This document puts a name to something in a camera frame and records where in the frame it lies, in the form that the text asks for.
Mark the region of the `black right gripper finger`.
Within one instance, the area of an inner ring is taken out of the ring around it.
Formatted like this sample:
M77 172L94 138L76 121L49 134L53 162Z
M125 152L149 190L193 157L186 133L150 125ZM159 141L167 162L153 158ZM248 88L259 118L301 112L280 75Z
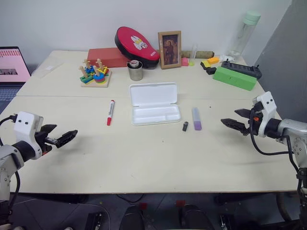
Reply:
M221 119L221 122L226 127L239 131L243 136L247 136L250 133L249 129L245 127L244 123L238 122L230 118Z
M248 109L236 109L235 113L244 118L251 118L251 110Z

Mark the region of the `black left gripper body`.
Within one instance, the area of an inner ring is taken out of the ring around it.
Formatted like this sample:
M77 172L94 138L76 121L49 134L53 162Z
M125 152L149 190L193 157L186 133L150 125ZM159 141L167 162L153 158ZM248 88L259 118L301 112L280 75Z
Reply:
M35 132L35 140L42 149L43 154L50 152L52 150L51 145L55 145L57 141L54 138L49 138L46 133L43 133L42 127L40 128L40 131Z

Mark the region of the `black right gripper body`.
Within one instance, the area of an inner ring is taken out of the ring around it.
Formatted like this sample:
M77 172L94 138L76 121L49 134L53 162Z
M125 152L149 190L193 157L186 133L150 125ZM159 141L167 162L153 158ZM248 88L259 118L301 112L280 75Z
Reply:
M257 102L251 109L247 109L246 111L246 118L248 118L248 124L253 125L253 134L258 135L260 124L262 123L263 119L263 105L261 102ZM251 111L254 111L253 118L250 118Z

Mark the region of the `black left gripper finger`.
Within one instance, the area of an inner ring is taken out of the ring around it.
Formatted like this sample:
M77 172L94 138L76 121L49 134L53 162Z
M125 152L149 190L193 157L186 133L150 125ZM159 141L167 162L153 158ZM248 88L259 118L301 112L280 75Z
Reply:
M77 130L72 130L72 131L66 132L60 138L57 139L55 146L57 148L61 148L62 146L66 145L67 143L72 141L76 137L77 133L78 133Z
M57 125L55 124L46 124L42 126L42 132L46 133L47 135L52 132L55 128L57 127Z

